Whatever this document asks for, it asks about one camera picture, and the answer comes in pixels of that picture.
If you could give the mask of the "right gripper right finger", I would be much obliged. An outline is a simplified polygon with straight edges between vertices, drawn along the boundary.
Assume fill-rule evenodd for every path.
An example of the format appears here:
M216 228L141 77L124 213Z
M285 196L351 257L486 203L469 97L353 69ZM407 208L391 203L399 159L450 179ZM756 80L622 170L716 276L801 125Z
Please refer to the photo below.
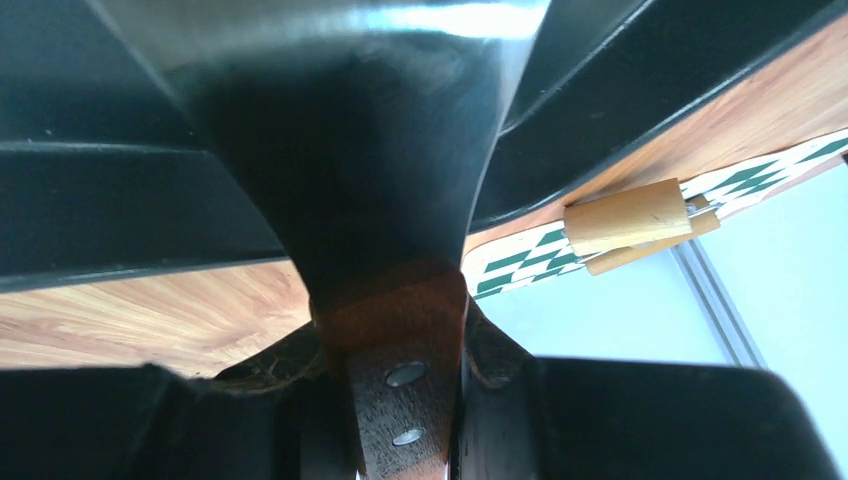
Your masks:
M536 357L468 309L455 479L836 479L798 396L758 369Z

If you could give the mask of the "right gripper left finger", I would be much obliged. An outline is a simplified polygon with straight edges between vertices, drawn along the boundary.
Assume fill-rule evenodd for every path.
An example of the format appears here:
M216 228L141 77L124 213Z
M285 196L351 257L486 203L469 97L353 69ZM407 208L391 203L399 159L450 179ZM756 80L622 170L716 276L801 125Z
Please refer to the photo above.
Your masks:
M155 364L5 370L5 479L352 479L312 325L212 378Z

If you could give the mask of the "wooden pastry roller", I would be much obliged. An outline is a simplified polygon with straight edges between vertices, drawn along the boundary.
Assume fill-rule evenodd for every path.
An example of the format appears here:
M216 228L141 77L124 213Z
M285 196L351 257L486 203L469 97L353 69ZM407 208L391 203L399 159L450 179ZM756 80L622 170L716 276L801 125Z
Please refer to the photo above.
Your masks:
M719 228L721 206L703 195L686 200L672 178L566 206L564 233L599 276Z

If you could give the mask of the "black baking tray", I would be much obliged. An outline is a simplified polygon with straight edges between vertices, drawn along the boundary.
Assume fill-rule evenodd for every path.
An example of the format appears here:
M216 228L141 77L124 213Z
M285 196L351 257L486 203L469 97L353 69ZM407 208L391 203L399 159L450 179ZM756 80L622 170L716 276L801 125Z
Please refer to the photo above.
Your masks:
M1 5L2 290L289 257L93 2ZM544 2L468 233L575 190L847 11Z

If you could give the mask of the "wooden handled metal scraper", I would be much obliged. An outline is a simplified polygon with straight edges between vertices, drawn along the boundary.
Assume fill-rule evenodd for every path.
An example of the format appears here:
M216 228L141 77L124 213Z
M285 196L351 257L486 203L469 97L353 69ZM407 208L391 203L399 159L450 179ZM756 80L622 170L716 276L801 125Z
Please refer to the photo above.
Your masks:
M95 1L293 261L368 479L441 479L479 190L544 1Z

